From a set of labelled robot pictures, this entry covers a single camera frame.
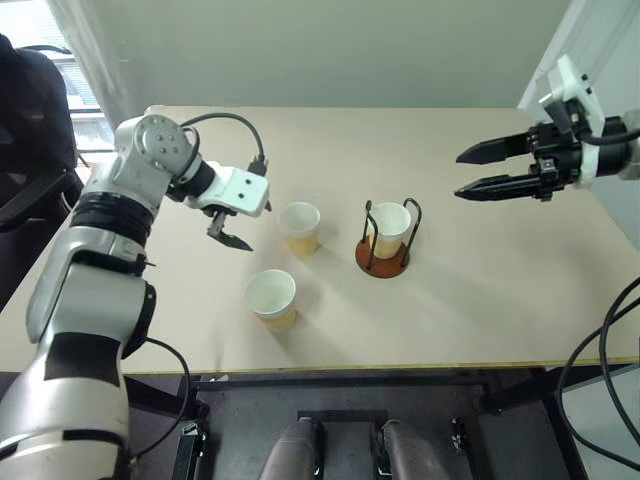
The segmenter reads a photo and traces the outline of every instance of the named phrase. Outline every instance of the white robotic arm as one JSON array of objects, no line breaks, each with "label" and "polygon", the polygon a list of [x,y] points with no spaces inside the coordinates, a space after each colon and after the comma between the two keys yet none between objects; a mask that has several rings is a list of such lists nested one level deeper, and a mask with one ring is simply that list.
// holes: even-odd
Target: white robotic arm
[{"label": "white robotic arm", "polygon": [[155,307],[141,276],[165,194],[213,217],[216,240],[250,250],[222,227],[226,215],[260,215],[267,180],[206,164],[185,130],[161,115],[122,123],[117,158],[96,166],[56,238],[27,312],[36,356],[0,404],[0,479],[126,478],[120,359],[144,343]]}]

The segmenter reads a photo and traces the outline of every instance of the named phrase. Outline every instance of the white paper cup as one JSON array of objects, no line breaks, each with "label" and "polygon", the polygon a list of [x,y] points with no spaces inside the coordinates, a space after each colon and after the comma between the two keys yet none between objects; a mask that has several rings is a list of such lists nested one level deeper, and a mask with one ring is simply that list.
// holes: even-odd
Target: white paper cup
[{"label": "white paper cup", "polygon": [[271,330],[284,330],[296,319],[296,282],[282,270],[265,270],[247,284],[244,300]]},{"label": "white paper cup", "polygon": [[290,203],[278,216],[278,225],[296,257],[308,257],[317,250],[319,224],[320,212],[307,202]]},{"label": "white paper cup", "polygon": [[[399,203],[377,203],[369,211],[378,225],[378,241],[373,255],[378,258],[392,258],[398,253],[402,239],[411,225],[409,210]],[[374,230],[369,223],[369,244],[373,244]]]}]

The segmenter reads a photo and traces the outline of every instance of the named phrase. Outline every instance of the brown round base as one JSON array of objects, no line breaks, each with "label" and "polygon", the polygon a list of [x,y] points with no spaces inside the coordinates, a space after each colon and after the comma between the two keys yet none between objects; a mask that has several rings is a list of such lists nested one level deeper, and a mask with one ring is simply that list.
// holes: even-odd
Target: brown round base
[{"label": "brown round base", "polygon": [[406,265],[401,265],[404,252],[406,252],[406,250],[407,246],[403,243],[400,245],[398,253],[391,258],[382,259],[374,256],[373,261],[371,262],[371,268],[368,269],[367,266],[369,265],[371,246],[369,245],[369,237],[367,237],[365,242],[358,242],[356,245],[356,263],[364,273],[368,273],[369,275],[378,278],[392,278],[400,275],[407,269],[411,256],[407,259]]}]

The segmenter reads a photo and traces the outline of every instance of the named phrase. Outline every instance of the robotic arm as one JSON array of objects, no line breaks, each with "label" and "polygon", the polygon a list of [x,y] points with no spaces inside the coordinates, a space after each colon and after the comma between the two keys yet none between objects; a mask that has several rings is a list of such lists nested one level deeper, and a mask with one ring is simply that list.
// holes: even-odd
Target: robotic arm
[{"label": "robotic arm", "polygon": [[566,185],[587,188],[596,177],[617,174],[640,178],[640,127],[637,112],[605,118],[586,75],[579,75],[566,55],[538,81],[539,100],[552,119],[527,132],[487,140],[462,153],[458,163],[485,165],[531,153],[536,162],[529,174],[482,178],[455,192],[467,200],[507,200],[534,197],[551,200]]},{"label": "robotic arm", "polygon": [[0,404],[0,479],[127,478],[129,407],[120,359],[145,341],[155,290],[141,276],[164,195],[212,217],[257,217],[268,205],[262,155],[249,171],[206,164],[161,115],[122,123],[117,158],[92,172],[55,240],[27,310],[36,355]]}]

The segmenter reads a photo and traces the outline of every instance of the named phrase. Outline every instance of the table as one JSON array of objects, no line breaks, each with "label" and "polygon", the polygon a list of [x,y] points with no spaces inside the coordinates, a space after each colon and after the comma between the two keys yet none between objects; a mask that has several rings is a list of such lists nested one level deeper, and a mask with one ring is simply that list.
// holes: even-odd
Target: table
[{"label": "table", "polygon": [[[207,107],[157,106],[178,121]],[[232,218],[227,231],[254,252],[225,249],[206,236],[208,218],[165,200],[147,245],[145,278],[158,291],[150,335],[183,352],[194,372],[556,365],[601,323],[638,273],[640,256],[588,191],[472,203],[452,192],[498,173],[521,174],[530,158],[457,165],[470,145],[524,131],[512,109],[237,108],[263,137],[273,213]],[[233,121],[197,125],[206,160],[245,168],[255,154]],[[411,196],[423,221],[402,275],[381,280],[356,265],[366,200]],[[322,243],[299,260],[287,251],[276,217],[305,200],[322,214]],[[0,315],[0,370],[31,359],[24,313],[41,257]],[[242,301],[248,279],[282,268],[298,284],[299,318],[272,333]],[[637,355],[640,314],[612,329],[617,361]],[[595,349],[585,354],[587,362]],[[145,346],[127,373],[178,372],[161,349]]]}]

